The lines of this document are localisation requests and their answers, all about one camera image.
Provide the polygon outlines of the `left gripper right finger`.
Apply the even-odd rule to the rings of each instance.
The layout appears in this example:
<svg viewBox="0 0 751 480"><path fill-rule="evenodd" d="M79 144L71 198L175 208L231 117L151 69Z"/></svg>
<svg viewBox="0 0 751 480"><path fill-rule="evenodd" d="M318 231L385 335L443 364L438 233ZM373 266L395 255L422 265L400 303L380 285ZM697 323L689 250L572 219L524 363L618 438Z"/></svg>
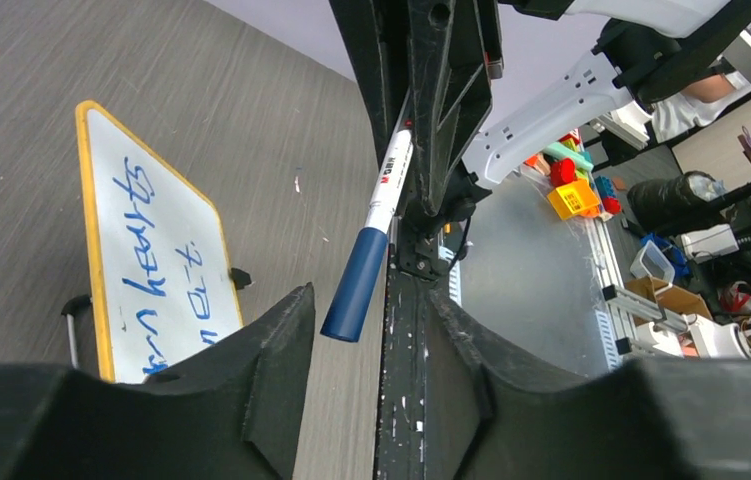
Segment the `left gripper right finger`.
<svg viewBox="0 0 751 480"><path fill-rule="evenodd" d="M585 379L431 293L430 479L751 479L751 360L646 357Z"/></svg>

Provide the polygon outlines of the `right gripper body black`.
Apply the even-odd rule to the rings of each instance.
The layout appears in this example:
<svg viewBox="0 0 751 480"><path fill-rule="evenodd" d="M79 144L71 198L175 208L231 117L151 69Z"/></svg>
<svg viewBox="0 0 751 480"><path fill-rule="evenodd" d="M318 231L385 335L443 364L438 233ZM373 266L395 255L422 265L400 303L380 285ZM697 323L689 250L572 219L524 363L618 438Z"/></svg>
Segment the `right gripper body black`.
<svg viewBox="0 0 751 480"><path fill-rule="evenodd" d="M491 73L502 63L495 1L338 0L330 4L384 155L401 109L413 139L405 224L434 232L478 195L459 162L492 107Z"/></svg>

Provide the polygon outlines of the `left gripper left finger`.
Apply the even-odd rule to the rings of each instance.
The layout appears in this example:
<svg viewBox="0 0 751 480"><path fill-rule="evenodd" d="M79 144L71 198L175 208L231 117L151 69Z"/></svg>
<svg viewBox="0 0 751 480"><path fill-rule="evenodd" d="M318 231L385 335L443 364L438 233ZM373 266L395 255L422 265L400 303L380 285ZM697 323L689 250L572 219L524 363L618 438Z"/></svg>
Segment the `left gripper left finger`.
<svg viewBox="0 0 751 480"><path fill-rule="evenodd" d="M306 284L139 385L0 365L0 479L289 479L314 325Z"/></svg>

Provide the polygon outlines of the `yellow framed whiteboard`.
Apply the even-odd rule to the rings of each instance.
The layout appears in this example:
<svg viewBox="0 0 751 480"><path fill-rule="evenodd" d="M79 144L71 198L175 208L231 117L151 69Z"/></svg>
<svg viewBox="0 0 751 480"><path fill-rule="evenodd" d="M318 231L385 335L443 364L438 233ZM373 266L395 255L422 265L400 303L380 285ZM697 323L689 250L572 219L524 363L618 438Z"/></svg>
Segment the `yellow framed whiteboard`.
<svg viewBox="0 0 751 480"><path fill-rule="evenodd" d="M100 104L75 121L98 372L139 384L243 327L223 225Z"/></svg>

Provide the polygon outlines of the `blue marker cap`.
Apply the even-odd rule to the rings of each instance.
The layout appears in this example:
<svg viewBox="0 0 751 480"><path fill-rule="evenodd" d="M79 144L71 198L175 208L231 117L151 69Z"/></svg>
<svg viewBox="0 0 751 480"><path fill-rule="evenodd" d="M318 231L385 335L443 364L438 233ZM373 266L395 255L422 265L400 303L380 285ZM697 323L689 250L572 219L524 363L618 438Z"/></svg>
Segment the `blue marker cap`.
<svg viewBox="0 0 751 480"><path fill-rule="evenodd" d="M358 232L321 335L349 343L359 341L387 245L388 235L381 230L365 227Z"/></svg>

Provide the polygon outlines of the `white marker pen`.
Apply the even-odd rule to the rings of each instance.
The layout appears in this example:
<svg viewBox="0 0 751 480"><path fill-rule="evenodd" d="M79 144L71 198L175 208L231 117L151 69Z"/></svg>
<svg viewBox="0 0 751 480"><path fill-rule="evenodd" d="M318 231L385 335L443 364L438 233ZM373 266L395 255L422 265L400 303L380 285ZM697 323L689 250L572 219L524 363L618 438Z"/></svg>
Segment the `white marker pen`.
<svg viewBox="0 0 751 480"><path fill-rule="evenodd" d="M384 234L388 233L395 216L414 150L410 107L410 94L407 93L380 167L365 221L366 228Z"/></svg>

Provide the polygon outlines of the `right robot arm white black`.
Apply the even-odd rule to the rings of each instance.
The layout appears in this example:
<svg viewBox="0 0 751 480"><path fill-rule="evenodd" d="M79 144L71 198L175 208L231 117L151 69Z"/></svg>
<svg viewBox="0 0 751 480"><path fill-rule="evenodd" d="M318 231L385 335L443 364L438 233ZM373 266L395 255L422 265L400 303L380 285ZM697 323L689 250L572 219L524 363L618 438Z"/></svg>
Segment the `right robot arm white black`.
<svg viewBox="0 0 751 480"><path fill-rule="evenodd" d="M608 18L565 74L490 127L503 68L496 1L334 1L331 11L382 158L366 227L386 232L405 184L424 218L450 221L519 163L630 102L703 73L751 22L751 1L516 1L520 14Z"/></svg>

